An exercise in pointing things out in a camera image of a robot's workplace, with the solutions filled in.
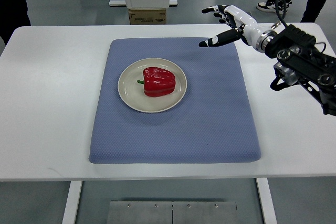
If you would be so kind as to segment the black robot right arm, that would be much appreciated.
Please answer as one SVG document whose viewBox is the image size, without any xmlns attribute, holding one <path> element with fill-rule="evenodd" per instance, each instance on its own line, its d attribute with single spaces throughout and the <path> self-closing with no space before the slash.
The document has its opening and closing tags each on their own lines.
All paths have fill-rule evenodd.
<svg viewBox="0 0 336 224">
<path fill-rule="evenodd" d="M 275 0 L 276 14 L 284 30 L 270 31 L 261 39 L 261 50 L 269 58 L 277 59 L 275 79 L 271 89 L 280 91 L 301 85 L 320 104 L 323 114 L 335 116 L 335 57 L 316 48 L 316 38 L 284 21 L 285 0 Z"/>
</svg>

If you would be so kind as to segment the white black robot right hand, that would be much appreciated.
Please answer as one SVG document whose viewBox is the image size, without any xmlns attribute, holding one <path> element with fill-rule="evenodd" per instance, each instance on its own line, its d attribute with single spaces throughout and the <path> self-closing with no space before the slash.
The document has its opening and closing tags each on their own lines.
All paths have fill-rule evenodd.
<svg viewBox="0 0 336 224">
<path fill-rule="evenodd" d="M 274 30 L 258 24 L 254 18 L 234 5 L 215 5 L 202 10 L 203 14 L 210 12 L 231 29 L 200 42 L 200 47 L 219 47 L 242 40 L 256 51 L 264 52 L 268 42 L 276 35 Z"/>
</svg>

